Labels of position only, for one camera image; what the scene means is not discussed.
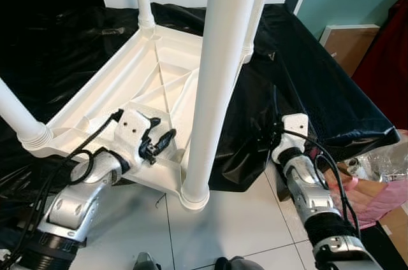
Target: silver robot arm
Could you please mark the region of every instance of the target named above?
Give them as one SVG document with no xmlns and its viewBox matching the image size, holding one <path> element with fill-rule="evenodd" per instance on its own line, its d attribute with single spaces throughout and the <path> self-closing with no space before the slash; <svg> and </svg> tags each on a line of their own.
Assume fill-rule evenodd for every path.
<svg viewBox="0 0 408 270">
<path fill-rule="evenodd" d="M 286 131 L 307 136 L 308 118 L 304 114 L 282 118 Z M 279 146 L 272 152 L 272 160 L 283 167 L 288 189 L 296 210 L 313 246 L 319 270 L 381 270 L 369 254 L 354 229 L 333 206 L 330 191 L 324 189 L 313 163 L 304 153 L 305 140 L 283 133 Z"/>
<path fill-rule="evenodd" d="M 76 165 L 71 179 L 82 176 L 87 165 L 88 161 Z M 97 152 L 92 172 L 84 181 L 68 185 L 55 197 L 22 258 L 11 269 L 68 270 L 88 235 L 99 200 L 127 169 L 126 162 L 115 152 Z"/>
</svg>

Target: black cable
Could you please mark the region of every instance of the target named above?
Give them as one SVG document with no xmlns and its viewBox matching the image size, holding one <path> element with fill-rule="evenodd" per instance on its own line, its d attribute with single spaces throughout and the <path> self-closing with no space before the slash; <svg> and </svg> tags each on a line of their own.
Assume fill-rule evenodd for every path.
<svg viewBox="0 0 408 270">
<path fill-rule="evenodd" d="M 14 248 L 11 255 L 3 263 L 0 264 L 0 270 L 9 269 L 17 261 L 17 259 L 21 256 L 22 251 L 26 247 L 26 244 L 29 242 L 31 237 L 34 235 L 34 232 L 37 229 L 38 224 L 40 223 L 41 218 L 43 216 L 44 209 L 45 209 L 45 202 L 46 202 L 47 197 L 49 195 L 52 181 L 57 176 L 57 173 L 62 168 L 64 168 L 65 165 L 68 163 L 68 161 L 70 161 L 73 157 L 75 157 L 78 154 L 84 153 L 84 154 L 87 154 L 88 157 L 89 157 L 89 163 L 88 163 L 88 166 L 87 166 L 87 169 L 86 169 L 85 173 L 83 175 L 81 175 L 81 177 L 79 177 L 78 179 L 76 179 L 74 181 L 71 181 L 71 182 L 68 182 L 67 185 L 78 184 L 78 183 L 82 182 L 84 179 L 86 179 L 89 176 L 89 174 L 92 172 L 94 157 L 93 157 L 93 154 L 90 151 L 84 150 L 84 148 L 93 139 L 95 139 L 96 136 L 100 135 L 101 132 L 108 127 L 108 125 L 110 124 L 110 122 L 112 120 L 115 120 L 116 122 L 118 122 L 120 120 L 122 114 L 123 114 L 122 109 L 118 110 L 115 113 L 112 113 L 109 116 L 109 118 L 101 125 L 101 127 L 99 127 L 83 143 L 81 143 L 78 147 L 76 147 L 64 160 L 62 160 L 62 162 L 56 167 L 56 169 L 50 174 L 50 176 L 48 176 L 48 178 L 45 180 L 44 184 L 41 186 L 40 191 L 38 192 L 38 194 L 37 194 L 37 196 L 36 196 L 36 198 L 34 200 L 33 208 L 32 208 L 32 210 L 30 212 L 29 218 L 25 222 L 25 225 L 24 225 L 23 231 L 22 231 L 22 233 L 20 235 L 20 239 L 19 239 L 19 241 L 17 243 L 17 246 Z M 31 230 L 31 232 L 29 234 L 29 237 L 27 238 L 26 236 L 27 236 L 27 233 L 28 233 L 28 230 L 29 230 L 31 224 L 33 225 L 33 228 L 32 228 L 32 230 Z"/>
<path fill-rule="evenodd" d="M 319 173 L 318 173 L 318 164 L 317 164 L 317 162 L 318 162 L 318 160 L 319 160 L 319 156 L 320 156 L 320 154 L 318 154 L 315 158 L 314 158 L 314 163 L 313 163 L 313 168 L 314 168 L 314 172 L 316 173 L 316 176 L 317 176 L 317 178 L 319 179 L 319 182 L 320 182 L 320 184 L 321 184 L 321 186 L 325 189 L 325 190 L 329 190 L 329 186 L 327 185 L 327 183 L 325 182 L 325 181 L 323 181 L 321 178 L 320 178 L 320 175 L 319 175 Z"/>
<path fill-rule="evenodd" d="M 303 134 L 293 132 L 293 131 L 289 131 L 289 130 L 284 130 L 284 132 L 287 133 L 287 134 L 298 136 L 299 138 L 305 139 L 309 143 L 312 143 L 313 145 L 318 147 L 326 155 L 326 156 L 321 155 L 321 158 L 325 159 L 327 161 L 327 163 L 329 164 L 331 170 L 333 171 L 333 174 L 336 177 L 336 181 L 338 183 L 339 191 L 340 191 L 340 199 L 342 201 L 344 220 L 347 223 L 350 224 L 350 221 L 348 220 L 348 216 L 347 216 L 347 209 L 349 209 L 349 211 L 351 213 L 351 216 L 353 217 L 354 227 L 356 229 L 356 233 L 357 233 L 358 237 L 361 239 L 360 225 L 358 223 L 357 215 L 356 215 L 353 207 L 351 206 L 351 204 L 349 202 L 349 199 L 347 198 L 347 195 L 346 195 L 346 193 L 344 191 L 343 183 L 342 183 L 342 180 L 341 180 L 340 175 L 339 175 L 339 169 L 337 168 L 336 162 L 334 161 L 332 155 L 322 145 L 320 145 L 318 142 L 314 141 L 313 139 L 308 138 L 307 136 L 304 136 Z"/>
</svg>

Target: red fabric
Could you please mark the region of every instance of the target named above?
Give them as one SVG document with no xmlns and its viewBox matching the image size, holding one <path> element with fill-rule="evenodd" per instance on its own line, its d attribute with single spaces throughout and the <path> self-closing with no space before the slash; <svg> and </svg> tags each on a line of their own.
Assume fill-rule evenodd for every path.
<svg viewBox="0 0 408 270">
<path fill-rule="evenodd" d="M 408 0 L 399 0 L 388 23 L 353 74 L 397 129 L 408 129 Z"/>
</svg>

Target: wire bundle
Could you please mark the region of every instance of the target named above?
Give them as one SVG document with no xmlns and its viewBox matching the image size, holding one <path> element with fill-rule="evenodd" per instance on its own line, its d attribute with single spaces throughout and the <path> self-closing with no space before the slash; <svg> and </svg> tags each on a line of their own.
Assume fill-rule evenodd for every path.
<svg viewBox="0 0 408 270">
<path fill-rule="evenodd" d="M 277 101 L 277 87 L 276 85 L 273 87 L 273 102 L 274 102 L 274 109 L 275 109 L 275 118 L 278 118 L 279 120 L 282 117 L 282 114 L 279 111 L 279 106 L 278 106 L 278 101 Z M 319 144 L 317 141 L 314 141 L 313 139 L 308 138 L 307 136 L 304 136 L 303 134 L 297 133 L 297 132 L 293 132 L 293 131 L 289 131 L 289 130 L 285 130 L 283 129 L 283 127 L 280 127 L 280 129 L 278 129 L 279 132 L 283 133 L 287 133 L 290 135 L 294 135 L 294 136 L 298 136 L 299 138 L 302 138 L 306 141 L 308 141 L 309 143 L 313 144 L 314 146 L 318 147 L 321 151 L 320 154 L 318 154 L 316 156 L 316 158 L 314 159 L 314 169 L 317 175 L 317 178 L 319 179 L 320 184 L 323 186 L 324 189 L 328 190 L 328 186 L 327 184 L 321 179 L 321 177 L 319 176 L 319 174 L 317 173 L 318 170 L 318 161 L 319 159 L 323 159 L 325 162 L 327 162 L 327 164 L 330 166 L 330 169 L 333 171 L 333 174 L 336 178 L 337 184 L 339 186 L 339 191 L 340 191 L 340 200 L 342 201 L 342 212 L 343 212 L 343 218 L 344 220 L 351 225 L 348 216 L 347 216 L 347 209 L 350 211 L 350 214 L 353 218 L 353 222 L 354 222 L 354 228 L 355 228 L 355 232 L 358 236 L 358 238 L 361 238 L 361 232 L 360 232 L 360 225 L 358 223 L 358 218 L 357 218 L 357 214 L 356 212 L 353 210 L 353 207 L 351 206 L 349 199 L 347 198 L 346 192 L 344 191 L 344 187 L 343 187 L 343 183 L 342 180 L 340 178 L 340 173 L 339 173 L 339 169 L 336 165 L 336 162 L 334 161 L 332 155 L 330 155 L 330 153 L 321 145 Z"/>
</svg>

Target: grout line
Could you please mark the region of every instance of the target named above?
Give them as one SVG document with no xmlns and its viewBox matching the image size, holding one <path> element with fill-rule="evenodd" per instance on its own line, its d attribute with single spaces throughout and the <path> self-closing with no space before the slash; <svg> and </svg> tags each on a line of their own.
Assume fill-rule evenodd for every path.
<svg viewBox="0 0 408 270">
<path fill-rule="evenodd" d="M 263 250 L 263 251 L 259 251 L 259 252 L 251 253 L 251 254 L 248 254 L 248 255 L 243 255 L 242 257 L 247 258 L 247 257 L 251 257 L 251 256 L 256 255 L 256 254 L 265 253 L 265 252 L 273 251 L 273 250 L 276 250 L 276 249 L 285 248 L 285 247 L 287 247 L 287 246 L 294 246 L 294 247 L 296 248 L 295 244 L 293 244 L 293 243 L 289 243 L 289 244 L 287 244 L 287 245 L 277 246 L 276 248 L 267 249 L 267 250 Z M 300 258 L 300 254 L 299 254 L 299 252 L 298 252 L 298 255 L 299 255 L 299 259 L 300 259 L 300 261 L 301 261 L 301 263 L 302 263 L 302 265 L 303 265 L 303 261 L 302 261 L 302 259 Z M 201 267 L 198 267 L 198 268 L 194 268 L 194 269 L 192 269 L 192 270 L 200 270 L 200 269 L 204 269 L 204 268 L 206 268 L 206 267 L 210 267 L 210 266 L 214 266 L 214 265 L 215 265 L 215 264 L 206 265 L 206 266 L 201 266 Z"/>
<path fill-rule="evenodd" d="M 167 223 L 168 223 L 168 234 L 170 235 L 170 247 L 171 247 L 171 257 L 173 259 L 173 269 L 176 269 L 176 265 L 174 263 L 174 252 L 173 252 L 173 241 L 171 240 L 171 230 L 170 230 L 170 218 L 168 216 L 168 205 L 167 205 L 167 195 L 164 195 L 164 199 L 166 200 L 166 211 L 167 211 Z"/>
<path fill-rule="evenodd" d="M 306 241 L 309 241 L 308 239 L 305 239 L 305 240 L 300 240 L 300 241 L 298 241 L 298 242 L 296 242 L 296 243 L 305 243 Z"/>
<path fill-rule="evenodd" d="M 282 215 L 283 221 L 285 221 L 286 228 L 288 229 L 289 235 L 291 236 L 291 239 L 292 239 L 292 244 L 295 244 L 295 240 L 293 239 L 291 229 L 289 228 L 289 225 L 288 225 L 288 223 L 286 222 L 286 218 L 285 218 L 285 216 L 283 215 L 283 211 L 282 211 L 282 209 L 281 209 L 281 205 L 279 204 L 279 200 L 276 198 L 275 192 L 273 192 L 273 187 L 272 187 L 272 185 L 271 185 L 271 183 L 270 183 L 270 181 L 269 181 L 269 179 L 268 179 L 268 176 L 266 175 L 265 172 L 263 172 L 263 173 L 265 174 L 266 180 L 268 181 L 270 190 L 272 191 L 273 197 L 275 198 L 276 204 L 278 205 L 278 208 L 279 208 L 280 214 Z"/>
<path fill-rule="evenodd" d="M 302 256 L 300 256 L 300 253 L 299 253 L 299 250 L 298 250 L 298 247 L 296 246 L 296 244 L 295 244 L 295 249 L 296 249 L 296 252 L 298 252 L 298 256 L 299 256 L 300 262 L 302 263 L 302 266 L 303 266 L 304 270 L 307 270 L 305 264 L 303 263 Z"/>
<path fill-rule="evenodd" d="M 284 248 L 286 246 L 295 246 L 295 245 L 292 244 L 292 243 L 289 243 L 287 245 L 277 246 L 276 248 L 267 249 L 267 250 L 259 251 L 259 252 L 256 252 L 256 253 L 251 253 L 251 254 L 248 254 L 248 255 L 244 255 L 244 257 L 249 257 L 249 256 L 256 255 L 256 254 L 259 254 L 259 253 L 265 253 L 265 252 L 273 251 L 273 250 L 276 250 L 276 249 L 281 249 L 281 248 Z"/>
<path fill-rule="evenodd" d="M 211 264 L 211 265 L 207 265 L 207 266 L 202 266 L 202 267 L 194 268 L 194 269 L 192 269 L 192 270 L 200 270 L 200 269 L 204 269 L 204 268 L 211 267 L 211 266 L 215 266 L 215 264 Z"/>
<path fill-rule="evenodd" d="M 298 247 L 296 246 L 296 244 L 297 244 L 297 243 L 303 243 L 304 241 L 308 241 L 308 239 L 302 240 L 302 241 L 298 241 L 297 243 L 295 243 L 295 240 L 293 239 L 293 236 L 292 236 L 292 232 L 291 232 L 291 230 L 290 230 L 290 228 L 289 228 L 288 223 L 286 222 L 285 216 L 283 215 L 283 212 L 282 212 L 282 209 L 281 209 L 281 205 L 279 204 L 279 201 L 278 201 L 278 199 L 276 198 L 275 192 L 273 191 L 273 187 L 272 187 L 272 185 L 271 185 L 271 183 L 270 183 L 270 181 L 269 181 L 269 178 L 268 178 L 268 176 L 266 175 L 266 173 L 265 173 L 265 176 L 266 176 L 266 180 L 268 181 L 269 187 L 270 187 L 271 190 L 272 190 L 272 194 L 273 194 L 273 196 L 275 197 L 276 203 L 278 204 L 280 213 L 281 213 L 281 215 L 282 215 L 282 217 L 283 217 L 283 220 L 285 221 L 286 227 L 288 228 L 288 231 L 289 231 L 289 234 L 290 234 L 290 236 L 291 236 L 291 238 L 292 238 L 292 242 L 293 242 L 293 245 L 294 245 L 294 247 L 295 247 L 295 249 L 296 249 L 296 252 L 298 252 L 298 256 L 299 256 L 300 262 L 302 263 L 303 269 L 306 270 L 305 264 L 303 263 L 303 259 L 302 259 L 302 257 L 300 256 L 300 253 L 299 253 L 299 250 L 298 250 Z"/>
</svg>

